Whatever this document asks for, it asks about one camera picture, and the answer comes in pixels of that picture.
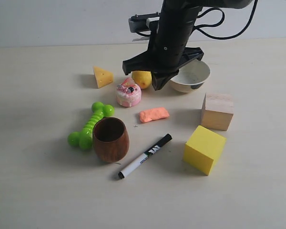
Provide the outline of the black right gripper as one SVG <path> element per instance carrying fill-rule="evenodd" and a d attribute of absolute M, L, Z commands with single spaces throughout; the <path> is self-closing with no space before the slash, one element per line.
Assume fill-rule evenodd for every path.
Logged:
<path fill-rule="evenodd" d="M 161 14 L 149 24 L 148 48 L 141 54 L 123 61 L 126 75 L 134 71 L 150 71 L 152 86 L 161 90 L 179 69 L 193 60 L 201 60 L 200 48 L 186 47 L 194 27 L 196 15 Z"/>

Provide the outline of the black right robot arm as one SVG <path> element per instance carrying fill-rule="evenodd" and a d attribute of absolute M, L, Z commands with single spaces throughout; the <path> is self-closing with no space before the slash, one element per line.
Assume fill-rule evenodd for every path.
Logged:
<path fill-rule="evenodd" d="M 132 33 L 148 38 L 148 48 L 123 61 L 125 75 L 134 71 L 148 71 L 154 90 L 160 90 L 179 70 L 193 60 L 201 60 L 200 48 L 187 47 L 191 34 L 202 31 L 205 24 L 196 19 L 212 10 L 243 9 L 249 0 L 165 0 L 160 12 L 133 15 L 128 19 Z"/>

